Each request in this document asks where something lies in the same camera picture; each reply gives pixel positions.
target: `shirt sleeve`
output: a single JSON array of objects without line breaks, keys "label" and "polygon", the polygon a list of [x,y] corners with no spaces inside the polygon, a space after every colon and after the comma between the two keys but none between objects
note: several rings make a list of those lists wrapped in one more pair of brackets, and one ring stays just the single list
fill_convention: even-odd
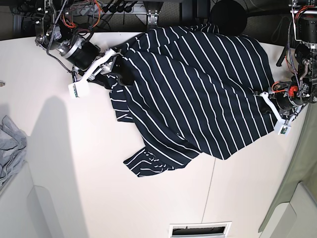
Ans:
[{"label": "shirt sleeve", "polygon": [[133,173],[144,177],[181,169],[201,153],[196,146],[169,128],[156,110],[137,100],[137,93],[133,95],[131,91],[129,87],[124,88],[129,111],[145,144],[143,149],[124,161]]}]

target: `wrinkled fabric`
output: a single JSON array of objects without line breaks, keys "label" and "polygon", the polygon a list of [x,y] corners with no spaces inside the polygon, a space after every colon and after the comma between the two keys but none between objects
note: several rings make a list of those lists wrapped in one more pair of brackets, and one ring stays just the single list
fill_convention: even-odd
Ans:
[{"label": "wrinkled fabric", "polygon": [[21,170],[26,147],[25,135],[5,116],[0,125],[0,186]]}]

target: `striped shirt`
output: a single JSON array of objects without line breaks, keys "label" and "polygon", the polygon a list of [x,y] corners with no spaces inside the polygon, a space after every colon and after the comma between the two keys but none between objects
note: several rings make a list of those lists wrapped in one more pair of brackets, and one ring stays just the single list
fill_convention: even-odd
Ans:
[{"label": "striped shirt", "polygon": [[151,29],[119,46],[135,81],[108,75],[118,121],[133,122],[145,147],[124,161],[139,177],[184,168],[204,152],[225,160],[273,131],[253,91],[273,84],[268,58],[247,36],[212,24]]}]

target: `gray cloth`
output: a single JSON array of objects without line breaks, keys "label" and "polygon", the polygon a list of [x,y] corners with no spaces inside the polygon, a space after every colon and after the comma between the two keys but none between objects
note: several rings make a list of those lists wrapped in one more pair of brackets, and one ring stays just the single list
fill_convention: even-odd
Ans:
[{"label": "gray cloth", "polygon": [[26,146],[25,135],[5,116],[0,125],[0,186],[21,170]]}]

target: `navy striped shirt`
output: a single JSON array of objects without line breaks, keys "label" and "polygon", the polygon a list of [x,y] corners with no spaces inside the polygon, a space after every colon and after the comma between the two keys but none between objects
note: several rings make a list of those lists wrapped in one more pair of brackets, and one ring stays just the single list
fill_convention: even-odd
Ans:
[{"label": "navy striped shirt", "polygon": [[108,75],[118,121],[134,122],[145,147],[124,161],[137,176],[184,168],[205,152],[225,160],[273,131],[262,115],[273,84],[268,58],[247,36],[217,34],[217,27],[151,29],[119,46],[131,87]]}]

